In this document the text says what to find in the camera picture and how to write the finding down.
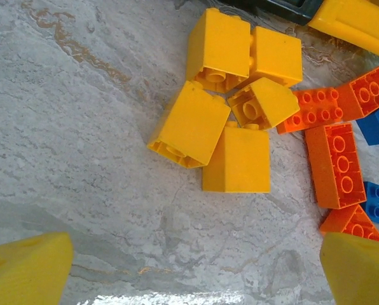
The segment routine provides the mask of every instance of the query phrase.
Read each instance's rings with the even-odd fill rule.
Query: yellow plastic piece
[[[337,304],[379,304],[379,241],[327,233],[320,260]]]
[[[67,233],[48,233],[0,246],[0,305],[57,305],[72,263]]]
[[[228,99],[240,126],[257,124],[260,130],[273,128],[300,110],[289,88],[261,78]]]
[[[168,104],[147,147],[185,168],[205,166],[229,113],[223,97],[187,81]]]
[[[379,55],[379,0],[372,2],[324,0],[309,26]]]
[[[255,124],[237,128],[227,122],[214,154],[202,169],[202,189],[225,193],[269,193],[268,132]]]
[[[263,77],[286,87],[302,81],[301,40],[264,27],[255,27],[252,31],[249,78],[237,88]]]
[[[226,93],[249,77],[251,26],[238,16],[209,8],[188,38],[186,79]]]

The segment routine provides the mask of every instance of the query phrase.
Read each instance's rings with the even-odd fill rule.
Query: stone floor
[[[209,5],[0,0],[0,243],[69,232],[62,304],[333,303],[302,133],[270,131],[270,194],[203,193],[201,169],[146,149]],[[297,89],[379,64],[316,30],[221,10],[303,40]],[[379,146],[354,125],[363,176],[379,183]]]

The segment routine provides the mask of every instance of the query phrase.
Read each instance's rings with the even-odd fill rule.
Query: orange 2x4 brick
[[[338,92],[334,88],[294,91],[300,111],[277,125],[279,134],[297,132],[342,120],[343,111],[338,107]]]
[[[379,67],[361,77],[337,87],[338,105],[343,120],[351,121],[367,116],[379,108]]]
[[[346,208],[366,201],[351,123],[305,131],[315,194],[322,208]]]
[[[379,241],[379,231],[360,205],[332,210],[319,231],[322,235],[341,232]]]

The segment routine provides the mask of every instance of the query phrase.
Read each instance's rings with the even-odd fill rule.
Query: yellow toy part
[[[286,87],[302,81],[301,40],[264,27],[255,27],[252,31],[249,78],[237,88],[263,77]]]
[[[188,38],[186,79],[226,93],[249,77],[251,26],[238,16],[209,8]]]
[[[227,122],[202,175],[204,191],[269,193],[268,132],[258,130],[255,124],[238,128],[236,122]]]
[[[327,233],[320,260],[337,304],[379,304],[379,241]]]
[[[273,128],[298,112],[292,91],[268,78],[261,78],[228,99],[240,126],[257,124],[260,130]]]
[[[67,233],[0,246],[0,304],[58,304],[72,263]]]
[[[379,55],[379,0],[324,0],[309,26]]]
[[[187,81],[170,101],[147,147],[185,168],[205,166],[229,113],[223,97]]]

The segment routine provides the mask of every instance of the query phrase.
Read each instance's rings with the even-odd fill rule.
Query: orange toy brick
[[[379,231],[360,205],[332,210],[319,231],[322,235],[341,232],[379,241]]]
[[[300,111],[277,125],[279,134],[297,132],[342,120],[343,111],[338,107],[338,92],[334,88],[294,91]]]
[[[318,205],[346,208],[366,201],[351,123],[305,131]]]
[[[343,120],[351,121],[367,116],[379,108],[379,67],[361,77],[337,87],[338,105]]]

